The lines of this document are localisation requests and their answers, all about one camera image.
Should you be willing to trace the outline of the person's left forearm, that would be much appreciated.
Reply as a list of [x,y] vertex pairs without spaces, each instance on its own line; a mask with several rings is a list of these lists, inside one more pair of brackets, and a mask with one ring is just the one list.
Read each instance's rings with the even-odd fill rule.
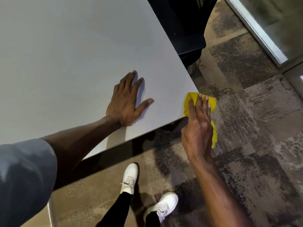
[[52,147],[57,159],[57,175],[53,190],[61,187],[84,157],[121,127],[119,119],[105,116],[93,123],[41,137]]

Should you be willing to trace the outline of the metal partition frame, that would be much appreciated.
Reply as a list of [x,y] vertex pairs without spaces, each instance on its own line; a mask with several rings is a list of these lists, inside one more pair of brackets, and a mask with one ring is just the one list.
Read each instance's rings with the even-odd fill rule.
[[303,99],[303,0],[225,0]]

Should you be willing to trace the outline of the person's white sneaker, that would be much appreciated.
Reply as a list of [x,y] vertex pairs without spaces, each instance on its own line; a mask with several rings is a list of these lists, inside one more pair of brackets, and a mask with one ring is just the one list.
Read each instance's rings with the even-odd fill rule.
[[156,211],[159,220],[162,223],[165,220],[165,218],[174,211],[174,209],[177,206],[177,203],[178,203],[178,195],[175,192],[168,192],[164,194],[155,205],[147,208],[144,214],[144,222],[146,220],[146,216],[150,212]]
[[139,175],[139,167],[137,163],[131,163],[127,166],[122,180],[120,194],[123,192],[134,195],[135,185]]

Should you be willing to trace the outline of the person's left hand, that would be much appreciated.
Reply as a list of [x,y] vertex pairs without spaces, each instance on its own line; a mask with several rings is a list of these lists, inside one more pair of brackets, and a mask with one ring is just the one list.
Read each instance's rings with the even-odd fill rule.
[[[114,121],[118,128],[131,126],[139,119],[134,118],[138,92],[124,92],[124,80],[125,77],[120,80],[119,91],[115,96],[112,95],[111,102],[106,110],[106,116]],[[143,81],[143,78],[137,80],[138,91]]]

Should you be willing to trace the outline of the person's left black trouser leg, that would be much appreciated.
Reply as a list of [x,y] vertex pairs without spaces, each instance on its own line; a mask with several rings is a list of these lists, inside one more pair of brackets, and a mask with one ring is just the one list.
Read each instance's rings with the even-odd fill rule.
[[124,227],[133,196],[122,192],[95,227]]

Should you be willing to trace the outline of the person's right hand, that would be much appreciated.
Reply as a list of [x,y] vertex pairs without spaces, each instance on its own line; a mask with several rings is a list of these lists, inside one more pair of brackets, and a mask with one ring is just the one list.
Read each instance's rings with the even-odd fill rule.
[[202,99],[203,116],[197,116],[193,100],[188,101],[188,124],[181,131],[182,144],[192,166],[204,163],[212,146],[213,127],[207,118],[209,97],[203,95]]

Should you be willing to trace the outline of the grey shirt sleeve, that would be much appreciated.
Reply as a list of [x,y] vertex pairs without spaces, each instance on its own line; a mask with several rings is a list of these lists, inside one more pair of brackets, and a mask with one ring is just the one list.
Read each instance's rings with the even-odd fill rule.
[[0,227],[20,227],[43,210],[56,176],[57,158],[46,141],[0,145]]

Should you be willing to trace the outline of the black office chair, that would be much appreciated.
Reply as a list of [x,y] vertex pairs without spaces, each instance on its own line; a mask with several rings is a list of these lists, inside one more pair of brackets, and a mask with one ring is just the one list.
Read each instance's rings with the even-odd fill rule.
[[206,48],[205,29],[218,0],[148,0],[185,68]]

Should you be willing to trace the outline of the person's right black trouser leg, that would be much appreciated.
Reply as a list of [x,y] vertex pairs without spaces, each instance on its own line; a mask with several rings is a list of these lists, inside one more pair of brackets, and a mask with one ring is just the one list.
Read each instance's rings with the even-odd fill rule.
[[161,222],[156,211],[152,211],[146,216],[145,227],[161,227]]

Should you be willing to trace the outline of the person's black trouser leg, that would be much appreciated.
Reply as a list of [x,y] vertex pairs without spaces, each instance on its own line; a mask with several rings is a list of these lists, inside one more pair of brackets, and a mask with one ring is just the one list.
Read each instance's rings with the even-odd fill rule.
[[146,216],[145,227],[161,227],[161,222],[156,211],[152,211]]
[[122,192],[95,227],[124,227],[133,196]]

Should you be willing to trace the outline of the person's left white sneaker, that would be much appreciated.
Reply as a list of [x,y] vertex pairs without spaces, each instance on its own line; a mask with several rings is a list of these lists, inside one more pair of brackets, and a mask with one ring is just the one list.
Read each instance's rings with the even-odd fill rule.
[[139,175],[139,167],[137,163],[131,163],[127,166],[122,180],[120,194],[123,192],[134,195],[135,185]]

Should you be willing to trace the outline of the person's right white sneaker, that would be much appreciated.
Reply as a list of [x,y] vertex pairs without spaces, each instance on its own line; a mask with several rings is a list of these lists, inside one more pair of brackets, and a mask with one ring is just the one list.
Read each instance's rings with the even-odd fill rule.
[[178,195],[175,192],[168,192],[164,194],[155,205],[147,208],[144,214],[144,222],[146,220],[146,216],[150,212],[156,211],[159,220],[162,223],[165,220],[165,218],[174,211],[174,209],[177,206],[177,203],[178,203]]

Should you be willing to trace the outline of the person's right forearm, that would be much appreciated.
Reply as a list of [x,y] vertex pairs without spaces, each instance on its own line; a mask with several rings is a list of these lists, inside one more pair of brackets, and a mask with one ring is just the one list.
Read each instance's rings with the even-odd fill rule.
[[220,176],[212,159],[189,158],[213,227],[255,227]]

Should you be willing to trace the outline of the yellow cleaning cloth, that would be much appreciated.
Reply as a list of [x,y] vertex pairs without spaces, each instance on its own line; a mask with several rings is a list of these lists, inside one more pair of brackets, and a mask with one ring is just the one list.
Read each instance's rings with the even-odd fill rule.
[[[187,94],[187,96],[185,98],[185,102],[184,102],[184,115],[186,117],[188,117],[188,101],[190,99],[192,99],[193,103],[194,103],[194,106],[195,106],[196,102],[197,102],[197,99],[198,99],[198,95],[199,95],[198,92],[188,92],[188,94]],[[208,104],[210,105],[211,113],[214,112],[214,110],[215,110],[215,108],[217,106],[217,100],[216,100],[216,98],[209,97]],[[211,146],[211,148],[214,149],[215,145],[216,145],[216,143],[218,141],[218,135],[217,135],[217,130],[215,128],[215,124],[214,124],[213,120],[211,120],[211,125],[213,127],[213,136],[212,136],[212,146]]]

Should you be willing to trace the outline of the white table leg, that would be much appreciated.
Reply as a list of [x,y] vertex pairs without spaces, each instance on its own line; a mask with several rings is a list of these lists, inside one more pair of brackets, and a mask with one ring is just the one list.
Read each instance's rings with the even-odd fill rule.
[[48,203],[47,203],[47,210],[48,210],[48,217],[49,217],[50,227],[55,227],[54,219],[53,219],[53,216],[52,216],[51,202],[50,201],[48,201]]

